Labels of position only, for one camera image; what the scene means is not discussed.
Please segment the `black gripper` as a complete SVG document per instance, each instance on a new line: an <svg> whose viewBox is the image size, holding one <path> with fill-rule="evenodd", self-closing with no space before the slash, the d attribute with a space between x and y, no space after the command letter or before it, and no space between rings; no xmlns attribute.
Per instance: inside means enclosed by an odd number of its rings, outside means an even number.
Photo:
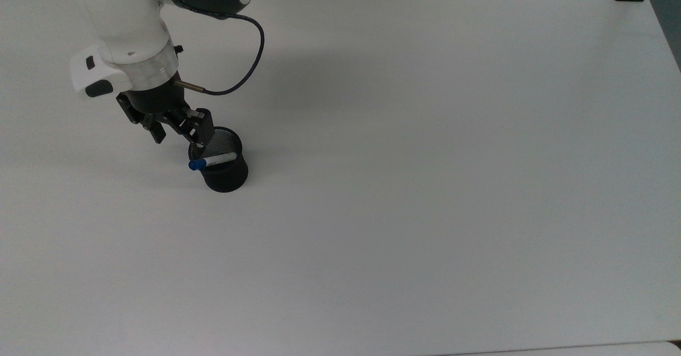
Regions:
<svg viewBox="0 0 681 356"><path fill-rule="evenodd" d="M116 96L117 103L127 119L148 131L156 144L162 143L166 133L153 114L162 113L162 122L175 133L190 144L205 147L215 131L211 111L189 108L185 101L185 90L173 84L180 79L180 73L175 73L170 80L156 88L119 93Z"/></svg>

